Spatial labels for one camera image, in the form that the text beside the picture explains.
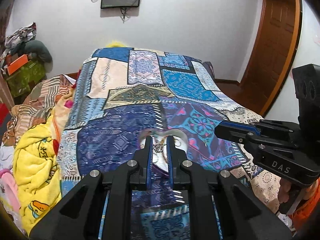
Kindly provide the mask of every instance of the bedspread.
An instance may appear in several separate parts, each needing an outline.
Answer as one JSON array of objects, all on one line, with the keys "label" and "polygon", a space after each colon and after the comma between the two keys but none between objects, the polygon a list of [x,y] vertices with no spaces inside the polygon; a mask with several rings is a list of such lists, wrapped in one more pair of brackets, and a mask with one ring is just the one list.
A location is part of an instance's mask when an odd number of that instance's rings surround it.
[{"label": "bedspread", "polygon": [[[189,160],[212,171],[230,170],[272,211],[277,210],[280,178],[254,165],[242,145],[214,134],[223,120],[250,123],[261,116],[224,95],[209,71],[200,60],[174,53],[136,48],[94,51],[81,69],[62,134],[57,157],[62,195],[91,170],[114,170],[130,160],[140,147],[141,132],[179,129],[188,138]],[[163,168],[165,156],[158,161],[152,189],[132,193],[131,238],[188,239],[187,194],[172,191]],[[151,223],[159,214],[161,219]]]}]

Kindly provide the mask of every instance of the white wall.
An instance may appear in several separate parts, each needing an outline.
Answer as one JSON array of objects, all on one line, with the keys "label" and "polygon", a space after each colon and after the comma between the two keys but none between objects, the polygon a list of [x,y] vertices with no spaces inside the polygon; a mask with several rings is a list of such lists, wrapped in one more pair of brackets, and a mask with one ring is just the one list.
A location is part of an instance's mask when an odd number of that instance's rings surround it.
[{"label": "white wall", "polygon": [[48,77],[77,72],[96,48],[117,40],[211,61],[220,79],[236,80],[252,39],[258,0],[141,0],[122,23],[100,1],[15,0],[7,34],[37,24],[53,57]]},{"label": "white wall", "polygon": [[[310,63],[320,65],[320,20],[304,0],[302,7],[302,29],[292,68]],[[266,119],[298,123],[298,116],[299,103],[290,73]]]}]

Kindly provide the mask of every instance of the jewelry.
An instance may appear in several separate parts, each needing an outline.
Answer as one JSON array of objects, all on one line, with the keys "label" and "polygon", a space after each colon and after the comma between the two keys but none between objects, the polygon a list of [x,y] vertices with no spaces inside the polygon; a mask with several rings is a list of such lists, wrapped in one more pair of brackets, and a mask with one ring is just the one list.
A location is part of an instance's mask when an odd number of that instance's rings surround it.
[{"label": "jewelry", "polygon": [[[164,161],[165,161],[165,163],[167,163],[168,164],[168,157],[167,156],[164,156],[164,151],[163,151],[163,147],[165,146],[165,145],[167,145],[166,143],[164,143],[165,142],[165,140],[166,140],[166,138],[167,138],[167,136],[166,137],[164,137],[164,138],[162,138],[161,139],[161,141],[159,142],[159,143],[156,143],[155,145],[153,145],[153,149],[154,149],[154,151],[155,151],[155,155],[158,157],[158,153],[161,153],[162,154],[162,157],[163,157],[163,159],[164,159]],[[176,145],[176,141],[178,141],[178,142],[180,142],[179,140],[177,140],[176,138],[173,138],[174,139],[174,144]]]}]

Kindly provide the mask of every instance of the brown door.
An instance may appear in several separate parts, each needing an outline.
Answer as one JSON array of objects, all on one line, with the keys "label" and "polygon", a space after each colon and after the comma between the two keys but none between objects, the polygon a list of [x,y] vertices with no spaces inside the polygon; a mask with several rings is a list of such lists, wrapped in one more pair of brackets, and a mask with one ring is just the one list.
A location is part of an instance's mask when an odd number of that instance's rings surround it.
[{"label": "brown door", "polygon": [[263,0],[257,39],[240,84],[243,96],[254,104],[252,110],[261,115],[276,99],[290,70],[299,28],[296,9],[296,0]]}]

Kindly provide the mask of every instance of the quilt pattern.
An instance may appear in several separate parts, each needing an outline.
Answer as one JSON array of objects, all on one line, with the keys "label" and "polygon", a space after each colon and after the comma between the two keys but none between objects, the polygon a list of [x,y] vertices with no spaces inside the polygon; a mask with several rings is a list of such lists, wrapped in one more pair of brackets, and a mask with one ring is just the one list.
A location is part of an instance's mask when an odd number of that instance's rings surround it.
[{"label": "quilt pattern", "polygon": [[[214,135],[223,120],[261,117],[224,95],[208,71],[201,60],[158,50],[95,50],[77,80],[57,156],[63,194],[91,170],[132,159],[146,129],[179,129],[188,137],[188,159],[230,170],[261,201],[274,203],[279,178],[255,166],[241,145]],[[132,192],[131,239],[190,239],[187,192],[173,191],[167,169],[155,163],[151,180],[150,190]]]}]

